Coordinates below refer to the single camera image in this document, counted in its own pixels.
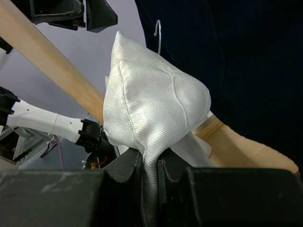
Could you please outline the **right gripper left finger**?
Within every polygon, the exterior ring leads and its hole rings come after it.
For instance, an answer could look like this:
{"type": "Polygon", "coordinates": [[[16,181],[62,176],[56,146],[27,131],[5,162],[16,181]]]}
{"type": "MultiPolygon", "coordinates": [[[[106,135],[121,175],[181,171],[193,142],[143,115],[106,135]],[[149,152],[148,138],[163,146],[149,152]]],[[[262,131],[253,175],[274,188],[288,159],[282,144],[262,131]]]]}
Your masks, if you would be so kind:
{"type": "Polygon", "coordinates": [[[130,149],[100,170],[0,174],[3,227],[141,226],[142,155],[130,149]]]}

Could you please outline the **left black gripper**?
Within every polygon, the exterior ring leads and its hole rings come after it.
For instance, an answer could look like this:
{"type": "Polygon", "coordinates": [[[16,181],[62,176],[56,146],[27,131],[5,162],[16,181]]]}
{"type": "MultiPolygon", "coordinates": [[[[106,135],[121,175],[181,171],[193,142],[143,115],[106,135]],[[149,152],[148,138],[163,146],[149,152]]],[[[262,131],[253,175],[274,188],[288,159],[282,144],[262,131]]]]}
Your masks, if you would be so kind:
{"type": "MultiPolygon", "coordinates": [[[[84,28],[82,0],[30,0],[30,20],[70,30],[84,28]]],[[[106,0],[86,1],[87,31],[101,32],[118,24],[118,16],[106,0]]]]}

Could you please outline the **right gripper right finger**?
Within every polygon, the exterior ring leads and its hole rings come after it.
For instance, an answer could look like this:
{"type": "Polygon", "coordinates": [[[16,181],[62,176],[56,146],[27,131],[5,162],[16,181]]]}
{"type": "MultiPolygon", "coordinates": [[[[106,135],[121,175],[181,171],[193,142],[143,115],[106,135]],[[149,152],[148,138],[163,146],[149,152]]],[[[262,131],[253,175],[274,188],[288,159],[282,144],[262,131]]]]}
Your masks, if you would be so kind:
{"type": "Polygon", "coordinates": [[[270,168],[194,168],[172,151],[158,159],[160,227],[300,227],[303,185],[270,168]]]}

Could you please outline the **white pleated skirt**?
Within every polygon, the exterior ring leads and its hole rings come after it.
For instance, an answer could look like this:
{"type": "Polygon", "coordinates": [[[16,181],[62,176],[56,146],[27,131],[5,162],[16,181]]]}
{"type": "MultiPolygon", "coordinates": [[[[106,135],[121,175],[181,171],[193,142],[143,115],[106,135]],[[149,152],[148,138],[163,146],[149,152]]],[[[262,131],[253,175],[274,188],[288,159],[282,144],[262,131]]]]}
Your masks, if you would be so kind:
{"type": "Polygon", "coordinates": [[[103,126],[110,143],[142,154],[141,215],[146,227],[156,225],[157,160],[166,149],[193,167],[212,166],[192,134],[206,120],[210,106],[210,92],[202,82],[116,33],[103,126]]]}

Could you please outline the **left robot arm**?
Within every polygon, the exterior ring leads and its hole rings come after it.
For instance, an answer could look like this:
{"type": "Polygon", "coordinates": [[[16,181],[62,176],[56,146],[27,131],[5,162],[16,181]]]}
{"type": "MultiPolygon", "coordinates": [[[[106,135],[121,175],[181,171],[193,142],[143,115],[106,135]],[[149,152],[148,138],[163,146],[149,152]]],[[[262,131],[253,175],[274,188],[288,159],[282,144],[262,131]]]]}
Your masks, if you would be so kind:
{"type": "Polygon", "coordinates": [[[87,167],[102,168],[116,159],[117,148],[102,137],[104,96],[9,0],[0,3],[0,36],[96,118],[67,117],[2,92],[1,98],[7,100],[0,109],[4,124],[49,133],[84,147],[94,157],[87,167]]]}

